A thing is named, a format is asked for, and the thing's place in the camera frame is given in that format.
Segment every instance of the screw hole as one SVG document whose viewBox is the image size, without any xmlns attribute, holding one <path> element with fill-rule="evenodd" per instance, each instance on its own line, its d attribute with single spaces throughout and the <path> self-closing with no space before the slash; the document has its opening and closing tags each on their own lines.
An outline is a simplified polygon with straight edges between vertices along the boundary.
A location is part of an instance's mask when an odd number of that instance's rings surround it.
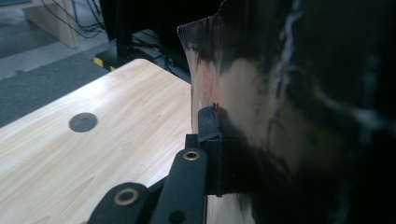
<svg viewBox="0 0 396 224">
<path fill-rule="evenodd" d="M 69 121 L 69 127 L 76 133 L 85 133 L 92 130 L 98 123 L 98 118 L 91 113 L 80 113 Z"/>
<path fill-rule="evenodd" d="M 183 154 L 183 158 L 188 161 L 196 161 L 201 158 L 201 155 L 195 151 L 188 151 Z"/>
<path fill-rule="evenodd" d="M 136 189 L 122 189 L 114 197 L 114 203 L 121 206 L 129 205 L 134 203 L 138 197 L 139 192 Z"/>
<path fill-rule="evenodd" d="M 186 219 L 186 216 L 184 215 L 183 212 L 180 212 L 180 211 L 171 213 L 171 215 L 169 215 L 169 218 L 168 218 L 168 220 L 173 224 L 183 223 L 185 219 Z"/>
</svg>

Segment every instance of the gray carpet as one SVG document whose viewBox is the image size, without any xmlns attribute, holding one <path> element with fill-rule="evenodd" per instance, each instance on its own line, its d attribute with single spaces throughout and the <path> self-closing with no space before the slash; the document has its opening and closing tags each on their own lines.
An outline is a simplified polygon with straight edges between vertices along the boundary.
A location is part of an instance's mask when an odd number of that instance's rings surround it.
<svg viewBox="0 0 396 224">
<path fill-rule="evenodd" d="M 29 21 L 0 22 L 0 59 L 58 40 Z"/>
<path fill-rule="evenodd" d="M 92 59 L 109 46 L 104 44 L 1 80 L 0 128 L 105 75 L 107 70 Z"/>
<path fill-rule="evenodd" d="M 30 0 L 0 0 L 0 7 L 32 2 Z"/>
</svg>

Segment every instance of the wooden table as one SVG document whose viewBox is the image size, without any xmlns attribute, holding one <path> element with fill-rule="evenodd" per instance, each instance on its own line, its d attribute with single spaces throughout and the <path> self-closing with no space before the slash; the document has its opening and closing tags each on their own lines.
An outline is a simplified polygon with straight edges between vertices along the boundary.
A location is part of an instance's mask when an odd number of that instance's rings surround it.
<svg viewBox="0 0 396 224">
<path fill-rule="evenodd" d="M 92 113 L 97 125 L 69 122 Z M 191 132 L 191 87 L 135 60 L 0 129 L 0 223 L 82 223 L 112 187 L 149 187 Z"/>
</svg>

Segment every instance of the wood grain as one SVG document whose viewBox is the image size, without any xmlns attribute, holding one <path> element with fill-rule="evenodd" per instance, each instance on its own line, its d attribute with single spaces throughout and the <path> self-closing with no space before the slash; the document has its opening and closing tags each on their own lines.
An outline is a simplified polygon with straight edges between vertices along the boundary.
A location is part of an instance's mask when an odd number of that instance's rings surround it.
<svg viewBox="0 0 396 224">
<path fill-rule="evenodd" d="M 75 133 L 88 112 L 98 124 Z M 149 187 L 191 132 L 191 87 L 135 60 L 0 129 L 0 223 L 81 223 L 112 187 Z"/>
</svg>

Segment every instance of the grommet hole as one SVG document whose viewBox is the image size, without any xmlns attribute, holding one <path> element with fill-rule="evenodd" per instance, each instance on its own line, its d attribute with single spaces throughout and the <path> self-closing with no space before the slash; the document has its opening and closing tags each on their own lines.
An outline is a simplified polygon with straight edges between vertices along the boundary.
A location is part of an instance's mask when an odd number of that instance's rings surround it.
<svg viewBox="0 0 396 224">
<path fill-rule="evenodd" d="M 69 121 L 69 127 L 76 133 L 85 133 L 92 130 L 98 123 L 98 118 L 92 113 L 80 113 Z"/>
</svg>

